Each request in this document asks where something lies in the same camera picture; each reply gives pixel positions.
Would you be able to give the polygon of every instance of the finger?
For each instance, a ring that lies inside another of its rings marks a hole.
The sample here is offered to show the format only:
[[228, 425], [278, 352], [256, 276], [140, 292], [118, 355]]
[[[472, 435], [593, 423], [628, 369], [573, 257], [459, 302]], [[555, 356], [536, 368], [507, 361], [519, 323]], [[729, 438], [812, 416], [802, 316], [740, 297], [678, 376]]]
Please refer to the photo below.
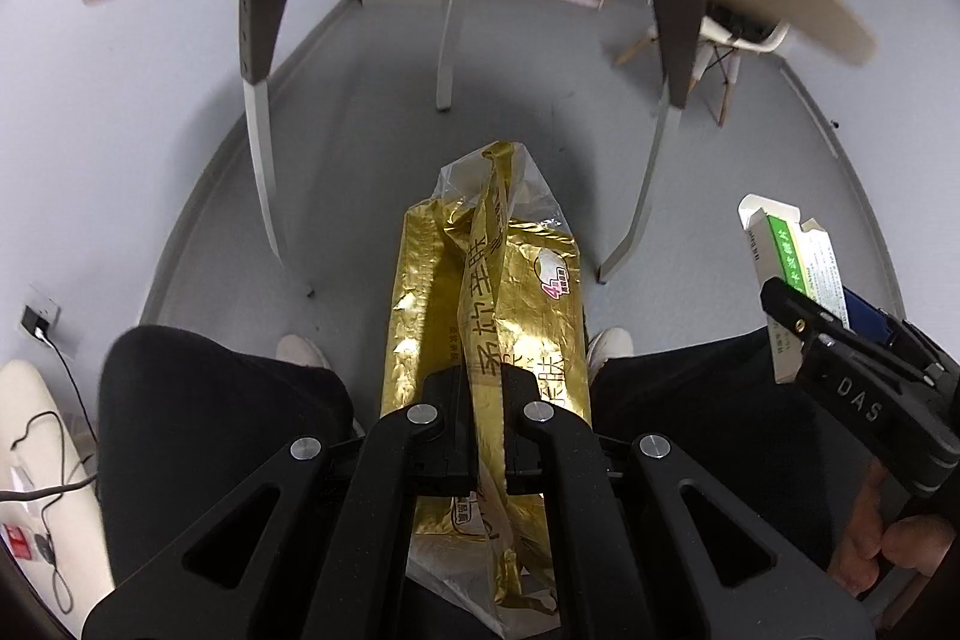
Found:
[[844, 537], [833, 554], [827, 574], [856, 597], [874, 586], [880, 577], [880, 565], [875, 558], [861, 557], [853, 540]]
[[861, 558], [874, 558], [880, 552], [883, 538], [883, 518], [880, 515], [880, 487], [887, 477], [887, 469], [873, 459], [864, 477], [860, 493], [853, 500], [850, 520], [844, 536], [853, 541]]
[[883, 535], [881, 550], [896, 566], [933, 576], [944, 560], [956, 533], [939, 515], [915, 515], [891, 525]]

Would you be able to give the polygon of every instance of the black pants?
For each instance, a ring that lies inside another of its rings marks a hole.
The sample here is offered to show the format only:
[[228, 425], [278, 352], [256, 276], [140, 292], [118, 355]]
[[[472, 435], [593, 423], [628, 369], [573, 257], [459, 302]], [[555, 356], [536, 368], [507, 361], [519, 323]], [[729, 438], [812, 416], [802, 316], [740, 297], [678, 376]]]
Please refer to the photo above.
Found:
[[[825, 565], [830, 522], [813, 408], [773, 381], [765, 330], [608, 362], [592, 386], [594, 429], [661, 432]], [[234, 353], [195, 333], [141, 327], [117, 340], [100, 386], [99, 495], [123, 581], [288, 441], [349, 437], [333, 373]], [[494, 635], [407, 581], [401, 637]]]

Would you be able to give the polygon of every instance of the human hand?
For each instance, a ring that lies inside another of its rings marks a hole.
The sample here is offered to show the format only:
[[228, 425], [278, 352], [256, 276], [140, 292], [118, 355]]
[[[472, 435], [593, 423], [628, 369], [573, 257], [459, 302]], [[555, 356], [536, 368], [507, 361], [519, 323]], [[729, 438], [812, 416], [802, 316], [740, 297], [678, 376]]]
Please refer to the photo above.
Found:
[[891, 564], [917, 572], [883, 614], [882, 626], [891, 626], [923, 591], [956, 536], [955, 530], [939, 515], [916, 515], [883, 528], [880, 516], [880, 487], [887, 469], [874, 459], [860, 493], [853, 502], [850, 520], [827, 574], [844, 589], [858, 596], [877, 583], [882, 554]]

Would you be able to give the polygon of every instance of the gold snack bag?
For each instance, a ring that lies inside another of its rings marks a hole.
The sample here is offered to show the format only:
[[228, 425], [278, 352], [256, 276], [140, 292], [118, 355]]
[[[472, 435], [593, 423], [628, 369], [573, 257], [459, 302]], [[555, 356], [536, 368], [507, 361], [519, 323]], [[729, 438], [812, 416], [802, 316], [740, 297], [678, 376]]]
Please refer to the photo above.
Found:
[[[414, 402], [428, 375], [461, 360], [480, 490], [419, 500], [408, 572], [504, 637], [543, 632], [556, 625], [554, 600], [524, 594], [520, 570], [553, 585], [544, 501], [506, 494], [500, 364], [530, 370], [542, 398], [587, 421], [589, 390], [579, 253], [523, 145], [495, 143], [445, 167], [432, 199], [407, 211], [381, 414]], [[470, 571], [478, 562], [486, 579]]]

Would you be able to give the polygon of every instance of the das logo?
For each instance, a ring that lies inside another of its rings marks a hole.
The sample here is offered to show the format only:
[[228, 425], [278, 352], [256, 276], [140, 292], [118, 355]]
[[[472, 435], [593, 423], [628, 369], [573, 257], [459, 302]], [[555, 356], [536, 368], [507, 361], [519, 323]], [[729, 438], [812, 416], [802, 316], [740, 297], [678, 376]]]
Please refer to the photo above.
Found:
[[544, 247], [536, 256], [536, 276], [541, 279], [544, 293], [551, 299], [559, 299], [570, 292], [570, 273], [566, 263], [553, 250]]
[[[837, 396], [847, 398], [850, 397], [850, 393], [853, 390], [853, 381], [850, 378], [844, 378], [840, 381], [839, 386], [837, 386]], [[866, 405], [866, 413], [864, 417], [867, 419], [867, 423], [873, 423], [877, 418], [880, 417], [880, 413], [883, 411], [883, 405], [880, 402], [874, 402], [872, 404], [867, 404], [867, 392], [857, 389], [858, 394], [850, 398], [850, 404], [859, 411], [863, 413], [864, 405]]]

